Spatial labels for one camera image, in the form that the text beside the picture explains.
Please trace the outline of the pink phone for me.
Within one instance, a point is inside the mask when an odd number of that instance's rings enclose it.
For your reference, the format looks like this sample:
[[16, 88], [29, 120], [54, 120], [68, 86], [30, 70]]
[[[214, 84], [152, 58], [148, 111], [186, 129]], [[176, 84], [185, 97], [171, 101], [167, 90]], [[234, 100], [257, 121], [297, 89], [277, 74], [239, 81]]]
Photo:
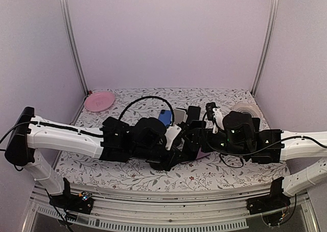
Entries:
[[201, 159], [201, 158], [207, 157], [209, 155], [210, 155], [210, 153], [205, 153], [205, 152], [199, 151], [196, 159]]

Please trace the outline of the black phone teal edge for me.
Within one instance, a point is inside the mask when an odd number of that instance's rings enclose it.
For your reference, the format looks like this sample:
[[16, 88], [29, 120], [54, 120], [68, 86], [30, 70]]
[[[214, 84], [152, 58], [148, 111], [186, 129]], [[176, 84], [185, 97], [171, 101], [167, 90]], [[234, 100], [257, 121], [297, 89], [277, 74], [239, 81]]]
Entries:
[[201, 108], [198, 106], [190, 105], [187, 109], [187, 119], [186, 123], [190, 124], [192, 121], [198, 121], [200, 118]]

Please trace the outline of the white grey phone stand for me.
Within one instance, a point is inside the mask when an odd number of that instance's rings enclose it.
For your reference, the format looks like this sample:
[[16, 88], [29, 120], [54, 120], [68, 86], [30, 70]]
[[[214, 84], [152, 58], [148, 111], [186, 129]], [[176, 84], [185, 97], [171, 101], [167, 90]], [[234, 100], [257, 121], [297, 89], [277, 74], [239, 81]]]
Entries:
[[186, 114], [186, 110], [183, 108], [175, 108], [173, 110], [174, 112], [174, 116], [175, 116], [175, 121], [174, 124], [181, 124], [182, 122], [186, 122], [186, 118], [187, 118], [187, 114]]

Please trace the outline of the black phone blue case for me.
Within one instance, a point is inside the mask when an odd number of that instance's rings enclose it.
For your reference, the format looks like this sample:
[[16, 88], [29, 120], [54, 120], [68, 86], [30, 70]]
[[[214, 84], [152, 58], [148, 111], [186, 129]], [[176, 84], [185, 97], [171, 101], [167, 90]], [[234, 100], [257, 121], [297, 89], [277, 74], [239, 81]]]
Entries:
[[253, 125], [254, 125], [255, 132], [259, 132], [261, 119], [260, 118], [252, 118], [252, 122], [253, 122]]

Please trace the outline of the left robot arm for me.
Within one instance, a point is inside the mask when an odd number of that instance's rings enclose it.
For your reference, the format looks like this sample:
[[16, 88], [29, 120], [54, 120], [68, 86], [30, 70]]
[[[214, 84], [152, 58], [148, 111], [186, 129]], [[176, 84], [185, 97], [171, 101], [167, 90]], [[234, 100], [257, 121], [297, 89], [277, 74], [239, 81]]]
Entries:
[[184, 159], [173, 145], [181, 128], [166, 127], [156, 118], [141, 118], [134, 126], [108, 117], [100, 128], [83, 128], [46, 120], [26, 107], [15, 125], [5, 134], [9, 138], [5, 159], [28, 170], [64, 208], [76, 204], [68, 184], [44, 159], [39, 149], [77, 153], [102, 161], [125, 163], [144, 159], [156, 170], [169, 171]]

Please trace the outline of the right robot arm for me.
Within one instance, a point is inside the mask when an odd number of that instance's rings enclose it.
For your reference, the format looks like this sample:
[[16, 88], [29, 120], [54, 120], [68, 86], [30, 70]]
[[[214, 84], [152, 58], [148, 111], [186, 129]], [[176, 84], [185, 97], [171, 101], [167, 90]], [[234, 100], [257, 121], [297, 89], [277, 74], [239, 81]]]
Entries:
[[[193, 121], [187, 130], [195, 137], [189, 143], [198, 152], [217, 152], [223, 156], [250, 161], [250, 178], [242, 182], [271, 181], [271, 191], [264, 199], [270, 210], [284, 201], [326, 178], [326, 132], [290, 132], [280, 129], [259, 130], [260, 119], [251, 115], [231, 111], [225, 117], [217, 108], [207, 111], [202, 121]], [[283, 174], [282, 163], [296, 158], [319, 157], [311, 166], [289, 176]]]

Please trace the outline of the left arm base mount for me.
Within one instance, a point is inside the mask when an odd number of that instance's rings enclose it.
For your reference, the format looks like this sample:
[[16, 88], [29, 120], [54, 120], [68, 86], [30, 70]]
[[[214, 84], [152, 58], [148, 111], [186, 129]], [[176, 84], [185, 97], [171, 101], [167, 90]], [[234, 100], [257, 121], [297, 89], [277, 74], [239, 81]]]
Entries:
[[94, 204], [92, 194], [88, 192], [71, 193], [70, 182], [66, 178], [63, 179], [63, 184], [63, 192], [60, 195], [50, 195], [49, 204], [62, 208], [65, 212], [72, 211], [90, 215]]

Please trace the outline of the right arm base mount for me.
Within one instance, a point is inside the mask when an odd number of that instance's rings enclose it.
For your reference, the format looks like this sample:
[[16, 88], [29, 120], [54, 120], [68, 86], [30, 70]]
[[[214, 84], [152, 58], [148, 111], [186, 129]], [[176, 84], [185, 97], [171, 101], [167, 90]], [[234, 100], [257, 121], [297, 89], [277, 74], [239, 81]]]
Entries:
[[290, 198], [283, 193], [268, 194], [246, 200], [246, 208], [251, 215], [267, 213], [262, 215], [262, 220], [269, 227], [278, 227], [285, 224], [293, 216], [294, 212], [291, 213], [289, 218], [286, 218], [290, 205]]

